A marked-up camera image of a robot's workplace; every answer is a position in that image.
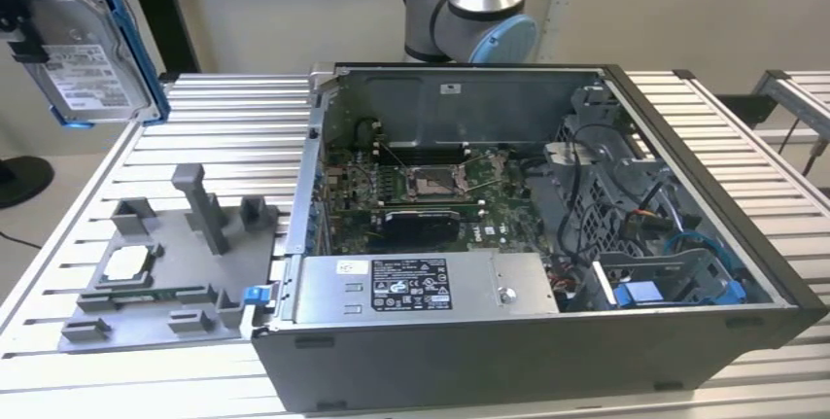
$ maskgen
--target barcode label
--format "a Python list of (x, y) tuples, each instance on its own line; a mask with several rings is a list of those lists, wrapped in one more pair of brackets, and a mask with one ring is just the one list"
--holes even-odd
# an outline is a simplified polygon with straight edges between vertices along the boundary
[(129, 108), (129, 98), (100, 45), (44, 45), (49, 79), (73, 110)]

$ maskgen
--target sticker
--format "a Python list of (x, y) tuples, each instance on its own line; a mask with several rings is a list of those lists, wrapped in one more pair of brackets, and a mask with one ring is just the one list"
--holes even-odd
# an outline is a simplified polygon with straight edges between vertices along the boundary
[(372, 261), (372, 308), (379, 311), (452, 308), (446, 259)]
[(442, 95), (458, 95), (462, 92), (460, 84), (440, 84)]
[(100, 45), (44, 45), (52, 83), (73, 110), (129, 108), (127, 92)]
[(337, 261), (339, 275), (368, 274), (368, 261)]

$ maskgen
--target blue cable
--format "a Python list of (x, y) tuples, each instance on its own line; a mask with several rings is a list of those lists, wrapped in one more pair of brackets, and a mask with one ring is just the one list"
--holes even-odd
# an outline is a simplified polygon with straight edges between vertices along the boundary
[(719, 258), (720, 263), (726, 267), (726, 271), (728, 271), (731, 273), (731, 270), (732, 270), (732, 268), (731, 268), (731, 258), (728, 258), (728, 254), (726, 253), (726, 249), (723, 249), (723, 246), (720, 246), (714, 239), (711, 239), (710, 237), (704, 236), (698, 231), (683, 231), (683, 232), (679, 232), (678, 234), (675, 234), (666, 241), (666, 245), (663, 246), (663, 254), (668, 253), (668, 251), (671, 250), (671, 244), (674, 244), (674, 241), (676, 241), (676, 239), (679, 239), (680, 237), (694, 237), (696, 239), (700, 239), (703, 242), (706, 242), (710, 245), (710, 247), (712, 247), (712, 249), (715, 249), (716, 257)]

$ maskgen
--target black stand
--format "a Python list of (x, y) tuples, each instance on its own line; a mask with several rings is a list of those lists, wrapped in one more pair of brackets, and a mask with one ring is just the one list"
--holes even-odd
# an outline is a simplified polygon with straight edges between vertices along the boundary
[(9, 208), (39, 195), (52, 183), (55, 170), (39, 157), (0, 160), (0, 209)]

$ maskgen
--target hard drive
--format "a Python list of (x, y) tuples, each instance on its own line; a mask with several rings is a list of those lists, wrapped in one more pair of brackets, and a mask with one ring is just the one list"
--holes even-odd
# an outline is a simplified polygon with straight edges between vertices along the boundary
[(49, 55), (25, 64), (64, 125), (164, 122), (169, 107), (121, 0), (27, 0)]

